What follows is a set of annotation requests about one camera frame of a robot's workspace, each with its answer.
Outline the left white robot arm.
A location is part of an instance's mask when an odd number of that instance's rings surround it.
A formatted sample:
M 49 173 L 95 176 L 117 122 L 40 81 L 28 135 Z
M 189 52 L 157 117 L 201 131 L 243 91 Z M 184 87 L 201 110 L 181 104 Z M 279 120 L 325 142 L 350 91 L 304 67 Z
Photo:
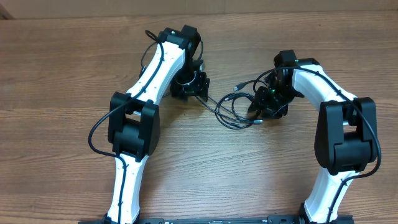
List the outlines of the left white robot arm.
M 126 93 L 111 97 L 108 113 L 108 141 L 116 162 L 111 206 L 102 223 L 137 223 L 139 194 L 146 162 L 160 138 L 159 104 L 166 91 L 175 98 L 199 96 L 208 99 L 210 80 L 203 60 L 193 56 L 201 36 L 197 28 L 166 28 L 149 34 L 155 54 L 141 70 L 137 83 Z

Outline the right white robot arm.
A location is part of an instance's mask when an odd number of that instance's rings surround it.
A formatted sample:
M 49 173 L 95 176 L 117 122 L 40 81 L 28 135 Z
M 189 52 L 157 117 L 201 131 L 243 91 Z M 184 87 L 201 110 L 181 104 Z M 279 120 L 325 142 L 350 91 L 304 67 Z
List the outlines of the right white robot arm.
M 265 84 L 255 87 L 248 111 L 279 119 L 296 97 L 306 98 L 318 111 L 314 151 L 320 169 L 293 222 L 353 223 L 353 217 L 339 216 L 338 208 L 352 181 L 373 175 L 381 165 L 375 102 L 345 91 L 317 60 L 298 59 L 293 50 L 279 52 L 274 66 L 256 79 Z M 372 162 L 375 168 L 364 173 Z

